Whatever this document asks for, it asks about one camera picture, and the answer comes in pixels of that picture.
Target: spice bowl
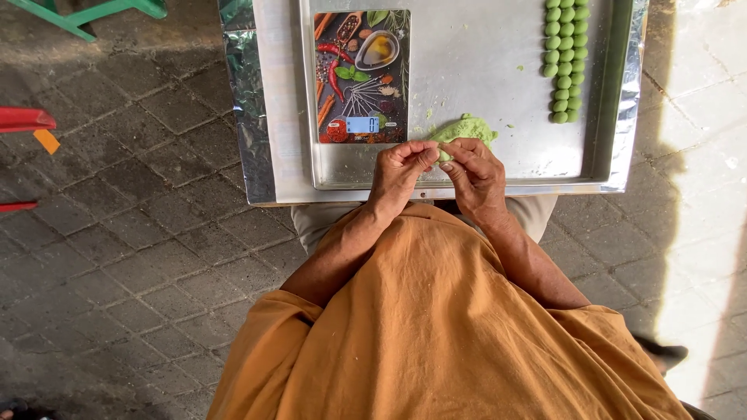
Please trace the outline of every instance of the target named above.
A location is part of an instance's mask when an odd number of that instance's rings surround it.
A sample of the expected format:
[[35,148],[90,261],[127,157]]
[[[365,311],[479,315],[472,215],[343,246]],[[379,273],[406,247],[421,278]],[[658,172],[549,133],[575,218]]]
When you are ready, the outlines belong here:
[[370,71],[381,69],[397,60],[400,41],[390,31],[376,31],[363,42],[356,55],[356,69]]

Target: person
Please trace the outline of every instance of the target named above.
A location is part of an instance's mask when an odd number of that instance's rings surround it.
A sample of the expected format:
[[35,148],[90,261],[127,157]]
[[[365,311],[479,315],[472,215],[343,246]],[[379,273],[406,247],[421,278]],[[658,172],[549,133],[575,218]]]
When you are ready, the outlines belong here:
[[[438,147],[479,231],[409,202]],[[329,208],[294,210],[311,255],[249,310],[207,419],[690,419],[622,316],[537,244],[541,200],[505,187],[477,139],[411,141],[328,232],[309,215]]]

